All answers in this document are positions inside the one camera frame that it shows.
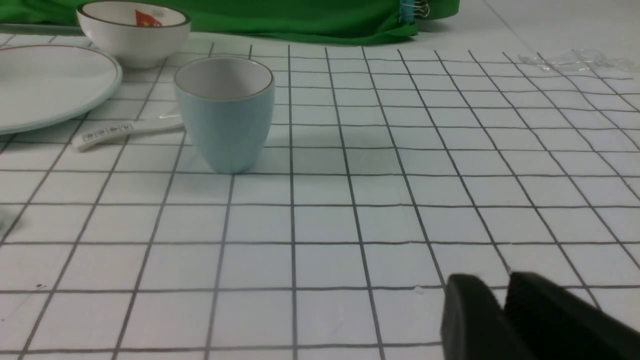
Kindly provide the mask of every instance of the plastic wrap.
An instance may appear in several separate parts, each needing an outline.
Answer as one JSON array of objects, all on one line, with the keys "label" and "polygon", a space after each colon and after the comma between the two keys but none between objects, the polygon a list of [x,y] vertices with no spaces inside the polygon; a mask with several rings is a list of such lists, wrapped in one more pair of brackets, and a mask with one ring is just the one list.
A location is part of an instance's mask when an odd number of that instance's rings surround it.
[{"label": "plastic wrap", "polygon": [[559,56],[543,58],[536,56],[519,56],[525,64],[535,65],[544,71],[579,72],[601,68],[612,68],[624,72],[640,72],[640,65],[629,59],[609,59],[597,50],[573,50]]}]

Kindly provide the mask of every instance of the bowl rim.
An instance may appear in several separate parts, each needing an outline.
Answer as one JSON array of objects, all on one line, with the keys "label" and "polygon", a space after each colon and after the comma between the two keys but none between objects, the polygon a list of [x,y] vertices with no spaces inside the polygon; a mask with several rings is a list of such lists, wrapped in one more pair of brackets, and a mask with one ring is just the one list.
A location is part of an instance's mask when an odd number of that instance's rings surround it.
[{"label": "bowl rim", "polygon": [[[139,26],[139,25],[129,25],[129,24],[122,24],[120,22],[113,22],[113,21],[108,21],[108,20],[104,20],[104,19],[100,19],[98,17],[94,17],[91,16],[89,14],[87,14],[84,11],[84,7],[89,5],[89,4],[93,4],[93,3],[132,3],[132,4],[144,4],[144,5],[152,5],[152,6],[157,6],[159,8],[165,8],[165,9],[169,9],[171,11],[177,12],[179,14],[181,14],[182,16],[184,16],[184,21],[181,22],[180,24],[176,24],[176,25],[167,25],[167,26],[158,26],[158,27],[150,27],[150,26]],[[114,25],[120,25],[120,26],[128,26],[130,28],[140,28],[140,29],[166,29],[166,28],[177,28],[178,26],[184,26],[186,24],[189,24],[191,22],[191,17],[189,15],[187,15],[186,13],[178,10],[178,9],[174,9],[174,8],[169,8],[167,6],[162,6],[162,5],[158,5],[158,4],[152,4],[152,3],[146,3],[144,1],[128,1],[128,0],[96,0],[96,1],[87,1],[85,3],[82,3],[80,5],[78,5],[76,7],[76,11],[81,14],[82,16],[86,16],[89,19],[93,19],[96,21],[100,21],[100,22],[106,22],[107,24],[114,24]]]}]

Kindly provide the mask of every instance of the ceramic spoon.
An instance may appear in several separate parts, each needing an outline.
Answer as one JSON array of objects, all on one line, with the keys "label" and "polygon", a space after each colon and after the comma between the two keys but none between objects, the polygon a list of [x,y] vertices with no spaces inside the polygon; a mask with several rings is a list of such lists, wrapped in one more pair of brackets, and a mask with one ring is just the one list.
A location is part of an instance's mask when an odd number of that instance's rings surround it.
[{"label": "ceramic spoon", "polygon": [[71,145],[73,145],[77,151],[85,151],[95,144],[122,136],[155,133],[158,131],[178,129],[183,126],[182,117],[180,117],[178,109],[173,109],[154,119],[123,122],[103,129],[96,129],[75,135],[73,140],[71,140]]}]

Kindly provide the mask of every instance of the white plate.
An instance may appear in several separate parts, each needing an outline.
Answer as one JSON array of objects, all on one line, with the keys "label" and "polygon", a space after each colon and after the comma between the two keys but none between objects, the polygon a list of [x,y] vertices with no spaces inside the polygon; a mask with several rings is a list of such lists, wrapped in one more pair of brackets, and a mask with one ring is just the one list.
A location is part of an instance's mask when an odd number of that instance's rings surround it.
[{"label": "white plate", "polygon": [[118,62],[94,49],[67,45],[0,49],[0,134],[82,115],[111,97],[121,81]]}]

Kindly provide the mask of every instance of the red logo on bowl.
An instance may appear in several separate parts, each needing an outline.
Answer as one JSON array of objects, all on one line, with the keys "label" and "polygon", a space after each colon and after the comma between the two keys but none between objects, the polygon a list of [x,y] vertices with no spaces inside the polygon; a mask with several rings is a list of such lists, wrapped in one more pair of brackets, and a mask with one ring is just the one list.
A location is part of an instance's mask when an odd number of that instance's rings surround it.
[{"label": "red logo on bowl", "polygon": [[136,25],[144,26],[145,28],[151,28],[162,26],[162,23],[156,20],[155,17],[136,10]]}]

